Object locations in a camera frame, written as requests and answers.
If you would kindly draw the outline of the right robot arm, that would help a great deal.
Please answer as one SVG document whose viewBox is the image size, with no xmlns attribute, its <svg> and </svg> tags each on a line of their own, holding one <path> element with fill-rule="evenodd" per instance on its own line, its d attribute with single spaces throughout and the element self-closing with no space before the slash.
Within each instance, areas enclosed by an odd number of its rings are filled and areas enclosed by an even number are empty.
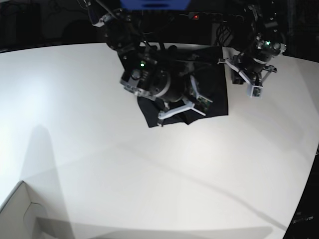
<svg viewBox="0 0 319 239">
<path fill-rule="evenodd" d="M 105 42 L 121 61 L 123 88 L 137 97 L 148 127 L 207 117 L 211 100 L 199 91 L 195 56 L 175 46 L 151 45 L 143 30 L 143 10 L 112 9 L 103 0 L 85 2 L 93 26 L 104 30 Z"/>
</svg>

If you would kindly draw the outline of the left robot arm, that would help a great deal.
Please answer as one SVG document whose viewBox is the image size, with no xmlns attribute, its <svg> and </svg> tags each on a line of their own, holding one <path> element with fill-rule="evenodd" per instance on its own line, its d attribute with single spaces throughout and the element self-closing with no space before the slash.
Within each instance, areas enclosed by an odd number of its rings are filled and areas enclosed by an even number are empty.
<svg viewBox="0 0 319 239">
<path fill-rule="evenodd" d="M 283 54 L 287 45 L 280 33 L 273 0 L 248 0 L 243 2 L 246 18 L 244 26 L 235 32 L 231 47 L 239 53 L 218 64 L 232 70 L 233 84 L 247 84 L 247 94 L 260 97 L 263 83 L 277 68 L 269 62 Z"/>
</svg>

